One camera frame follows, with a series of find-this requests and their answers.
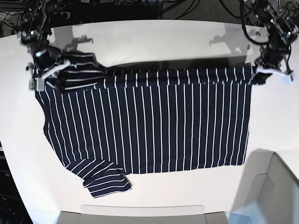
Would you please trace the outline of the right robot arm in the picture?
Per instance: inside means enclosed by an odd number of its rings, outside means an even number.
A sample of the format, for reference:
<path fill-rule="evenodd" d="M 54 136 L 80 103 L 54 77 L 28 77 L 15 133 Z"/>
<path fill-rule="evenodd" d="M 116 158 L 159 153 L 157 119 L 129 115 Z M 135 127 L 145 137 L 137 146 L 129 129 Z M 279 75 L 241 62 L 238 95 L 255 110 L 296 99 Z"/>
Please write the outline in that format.
<path fill-rule="evenodd" d="M 47 40 L 52 34 L 51 15 L 56 11 L 56 0 L 33 0 L 25 13 L 18 38 L 33 57 L 33 67 L 38 71 L 48 71 L 61 56 L 61 50 L 50 45 Z"/>

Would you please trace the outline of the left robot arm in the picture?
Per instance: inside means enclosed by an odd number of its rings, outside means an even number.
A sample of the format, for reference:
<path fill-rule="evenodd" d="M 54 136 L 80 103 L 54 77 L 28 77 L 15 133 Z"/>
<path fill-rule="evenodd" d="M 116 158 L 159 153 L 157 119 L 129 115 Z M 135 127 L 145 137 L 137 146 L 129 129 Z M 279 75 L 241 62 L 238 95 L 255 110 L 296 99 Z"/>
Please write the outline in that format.
<path fill-rule="evenodd" d="M 245 1 L 240 1 L 240 16 L 245 37 L 252 44 L 260 46 L 260 56 L 254 60 L 255 65 L 265 69 L 280 70 L 281 62 L 284 60 L 286 73 L 290 75 L 292 70 L 289 66 L 289 58 L 292 43 L 298 38 L 298 27 L 277 0 L 252 0 L 250 5 L 250 10 L 245 14 Z M 245 19 L 251 14 L 254 14 L 266 28 L 268 35 L 266 42 L 257 42 L 248 35 Z"/>

